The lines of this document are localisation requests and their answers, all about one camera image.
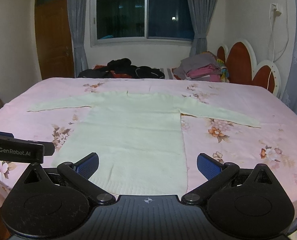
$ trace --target black clothing pile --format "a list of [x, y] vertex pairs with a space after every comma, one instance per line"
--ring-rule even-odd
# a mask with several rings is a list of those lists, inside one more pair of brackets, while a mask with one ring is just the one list
[[148, 66], [137, 67], [132, 65], [128, 58], [112, 60], [106, 67], [87, 69], [79, 74], [79, 78], [115, 78], [116, 74], [126, 74], [130, 78], [155, 78], [165, 79], [165, 75], [159, 69]]

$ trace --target wooden door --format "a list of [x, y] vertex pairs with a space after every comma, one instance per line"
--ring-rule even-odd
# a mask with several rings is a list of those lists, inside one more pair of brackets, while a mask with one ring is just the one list
[[42, 79], [74, 78], [66, 0], [52, 0], [35, 7], [35, 36]]

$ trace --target window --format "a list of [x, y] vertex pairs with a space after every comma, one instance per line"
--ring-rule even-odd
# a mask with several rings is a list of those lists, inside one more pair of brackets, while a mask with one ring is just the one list
[[187, 0], [92, 0], [92, 44], [194, 38]]

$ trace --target sweater sleeve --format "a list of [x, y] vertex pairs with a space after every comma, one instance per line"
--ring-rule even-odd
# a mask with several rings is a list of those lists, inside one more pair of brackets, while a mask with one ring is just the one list
[[253, 119], [245, 114], [226, 110], [224, 108], [210, 106], [191, 97], [176, 97], [176, 99], [174, 99], [174, 104], [182, 114], [192, 115], [195, 117], [219, 119], [252, 127], [260, 127], [260, 122], [258, 120]]
[[104, 99], [101, 96], [101, 94], [89, 93], [83, 96], [62, 98], [62, 99], [57, 99], [50, 102], [39, 103], [31, 106], [28, 109], [28, 112], [37, 112], [37, 111], [52, 110], [52, 109], [59, 109], [59, 108], [77, 108], [77, 107], [84, 107], [84, 106], [92, 107], [97, 103], [102, 102], [103, 100]]

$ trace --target gray folded clothes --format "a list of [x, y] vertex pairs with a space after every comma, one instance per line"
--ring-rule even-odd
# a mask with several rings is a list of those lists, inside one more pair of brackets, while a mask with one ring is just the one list
[[182, 65], [180, 65], [178, 68], [175, 68], [173, 70], [173, 74], [177, 75], [181, 80], [186, 79], [186, 73], [184, 72], [184, 69], [182, 68]]
[[185, 74], [191, 70], [196, 70], [209, 64], [214, 64], [220, 69], [218, 62], [211, 53], [193, 55], [181, 61], [181, 66]]

